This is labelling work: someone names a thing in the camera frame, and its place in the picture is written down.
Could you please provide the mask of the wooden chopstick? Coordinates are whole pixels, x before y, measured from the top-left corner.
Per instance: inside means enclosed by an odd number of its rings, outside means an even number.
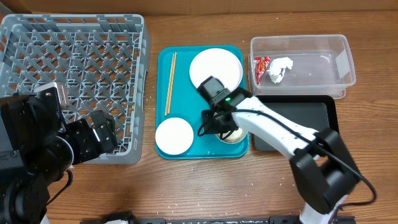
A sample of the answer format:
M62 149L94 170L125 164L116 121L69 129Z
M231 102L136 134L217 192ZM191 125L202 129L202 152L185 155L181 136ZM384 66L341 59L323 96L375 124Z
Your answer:
M169 89L168 89L167 107L166 107L166 110L165 110L165 115L166 116L168 114L170 114L176 61L177 61L177 52L174 52L173 59L172 59L172 64L171 64L171 69L170 69L170 76L169 76Z
M177 57L177 53L174 52L173 57L172 57L171 68L170 68L170 75L169 75L169 85L168 85L168 90L167 90L167 99L166 99L165 114L164 114L165 116L167 116L170 113L170 102L171 102L171 96L172 96L172 84L173 84L173 78L174 78L176 57Z

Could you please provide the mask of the white tissue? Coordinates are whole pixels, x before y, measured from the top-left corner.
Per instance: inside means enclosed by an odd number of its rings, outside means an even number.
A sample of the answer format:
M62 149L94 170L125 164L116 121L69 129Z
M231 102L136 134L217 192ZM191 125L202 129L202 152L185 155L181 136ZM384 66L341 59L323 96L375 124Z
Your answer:
M274 59L267 69L268 75L271 81L275 84L279 84L284 78L285 71L291 70L293 67L293 60L288 57Z

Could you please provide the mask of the red snack wrapper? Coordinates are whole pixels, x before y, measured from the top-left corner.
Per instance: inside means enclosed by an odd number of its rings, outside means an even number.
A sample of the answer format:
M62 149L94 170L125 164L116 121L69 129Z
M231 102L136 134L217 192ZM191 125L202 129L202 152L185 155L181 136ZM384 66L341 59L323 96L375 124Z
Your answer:
M266 68L270 64L271 58L267 56L254 57L254 62L255 62L254 73L255 73L256 83L257 85L260 85L262 76L265 73Z

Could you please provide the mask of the large white plate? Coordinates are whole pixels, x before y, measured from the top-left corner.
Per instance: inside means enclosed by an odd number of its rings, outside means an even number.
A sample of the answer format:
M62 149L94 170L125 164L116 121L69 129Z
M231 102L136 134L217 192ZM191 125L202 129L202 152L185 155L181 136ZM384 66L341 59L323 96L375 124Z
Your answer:
M232 52L212 48L200 52L190 64L191 82L198 88L210 76L217 78L229 91L236 89L243 79L243 66Z

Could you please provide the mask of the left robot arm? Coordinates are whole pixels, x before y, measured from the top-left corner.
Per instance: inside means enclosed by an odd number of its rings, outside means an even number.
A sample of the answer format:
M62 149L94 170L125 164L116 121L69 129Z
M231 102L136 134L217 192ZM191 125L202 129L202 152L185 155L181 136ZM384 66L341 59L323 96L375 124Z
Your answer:
M1 223L40 223L54 200L49 185L116 148L113 117L89 116L93 124L67 123L53 88L1 98Z

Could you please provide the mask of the grey bowl of rice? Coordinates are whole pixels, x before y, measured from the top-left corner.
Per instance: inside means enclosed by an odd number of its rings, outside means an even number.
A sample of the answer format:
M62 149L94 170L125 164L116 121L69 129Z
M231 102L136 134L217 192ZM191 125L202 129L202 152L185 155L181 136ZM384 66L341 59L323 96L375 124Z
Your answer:
M220 141L223 141L227 144L235 144L241 142L247 136L247 134L247 131L237 128L226 133L218 133L216 136Z

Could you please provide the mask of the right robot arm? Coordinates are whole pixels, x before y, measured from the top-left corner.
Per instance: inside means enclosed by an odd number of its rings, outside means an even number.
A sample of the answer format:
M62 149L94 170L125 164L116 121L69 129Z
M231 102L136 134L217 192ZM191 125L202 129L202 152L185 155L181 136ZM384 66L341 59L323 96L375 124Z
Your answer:
M238 130L252 133L290 162L299 194L305 201L301 223L331 223L360 180L359 170L340 134L301 126L268 108L250 92L229 91L215 77L197 88L209 104L202 111L198 135L217 134L221 140Z

